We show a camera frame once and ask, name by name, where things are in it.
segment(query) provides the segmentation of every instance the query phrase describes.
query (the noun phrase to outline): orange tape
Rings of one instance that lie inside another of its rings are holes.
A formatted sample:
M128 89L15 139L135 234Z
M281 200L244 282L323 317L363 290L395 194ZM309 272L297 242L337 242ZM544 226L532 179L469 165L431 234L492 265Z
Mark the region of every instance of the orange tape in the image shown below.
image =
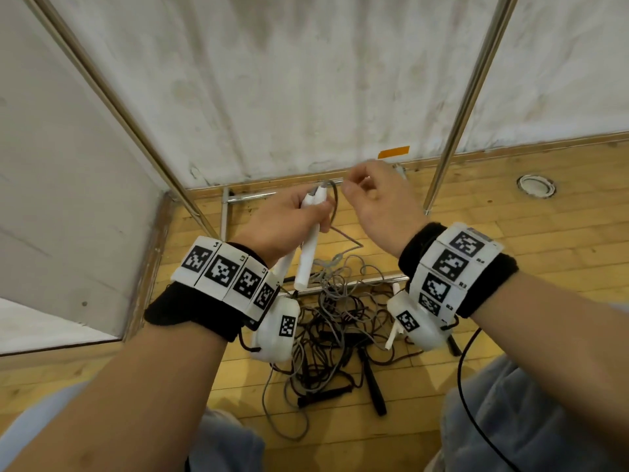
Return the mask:
M404 146L404 147L396 147L393 149L381 150L380 154L378 154L378 158L385 159L387 157L394 157L396 155L408 154L408 151L410 148L411 146Z

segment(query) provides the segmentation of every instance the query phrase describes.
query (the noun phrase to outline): white panel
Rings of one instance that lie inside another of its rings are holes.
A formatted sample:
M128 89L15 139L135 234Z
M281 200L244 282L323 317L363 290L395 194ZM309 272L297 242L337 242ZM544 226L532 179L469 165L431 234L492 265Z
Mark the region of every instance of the white panel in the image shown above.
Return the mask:
M193 187L438 155L497 0L52 1ZM520 0L460 150L628 129L628 15Z
M0 298L0 354L115 339L88 326Z
M121 335L161 189L21 0L0 51L0 296Z

